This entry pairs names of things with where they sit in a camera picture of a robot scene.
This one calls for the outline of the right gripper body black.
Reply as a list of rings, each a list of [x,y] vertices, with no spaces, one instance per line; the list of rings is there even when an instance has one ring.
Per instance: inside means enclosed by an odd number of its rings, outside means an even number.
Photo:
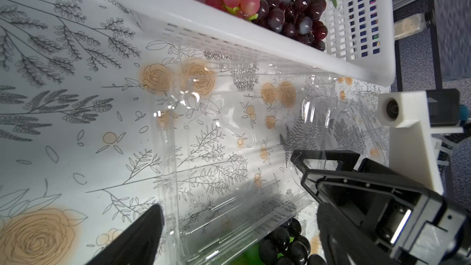
[[[342,212],[397,265],[468,265],[471,213],[370,159],[347,177],[302,176],[318,204]]]

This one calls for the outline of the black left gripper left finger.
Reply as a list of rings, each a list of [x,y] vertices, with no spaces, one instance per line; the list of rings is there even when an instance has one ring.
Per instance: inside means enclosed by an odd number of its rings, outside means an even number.
[[[152,265],[163,228],[163,208],[154,204],[88,264]]]

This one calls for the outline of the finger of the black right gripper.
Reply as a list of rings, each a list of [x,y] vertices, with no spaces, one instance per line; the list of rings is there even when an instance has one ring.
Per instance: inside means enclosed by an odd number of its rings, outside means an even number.
[[[304,177],[308,176],[337,176],[347,177],[353,174],[353,169],[360,158],[360,154],[350,150],[300,150],[293,151],[290,161],[299,169]],[[305,164],[306,160],[317,160],[320,163],[334,161],[335,170],[312,169]]]

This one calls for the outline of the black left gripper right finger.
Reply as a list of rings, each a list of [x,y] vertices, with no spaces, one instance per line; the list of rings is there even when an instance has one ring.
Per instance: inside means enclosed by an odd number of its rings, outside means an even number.
[[[322,203],[318,206],[317,223],[320,240],[329,265],[396,265],[342,212]]]

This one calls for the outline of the clear plastic clamshell container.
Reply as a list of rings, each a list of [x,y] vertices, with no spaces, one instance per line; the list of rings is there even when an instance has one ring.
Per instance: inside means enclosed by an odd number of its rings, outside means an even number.
[[[309,206],[297,149],[324,146],[329,78],[310,74],[183,77],[155,114],[153,181],[166,216],[159,260],[230,262]]]

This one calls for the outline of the small black grape bunch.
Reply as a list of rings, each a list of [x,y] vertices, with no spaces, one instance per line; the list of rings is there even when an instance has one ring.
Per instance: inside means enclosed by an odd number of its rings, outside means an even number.
[[[325,265],[320,255],[320,237],[308,239],[297,218],[290,218],[264,237],[255,249],[262,265]]]

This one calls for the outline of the green grape bunch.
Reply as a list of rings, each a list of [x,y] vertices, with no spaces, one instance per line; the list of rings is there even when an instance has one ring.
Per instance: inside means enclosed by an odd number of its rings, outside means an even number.
[[[243,254],[231,261],[229,265],[264,265],[259,255],[259,244],[252,245]]]

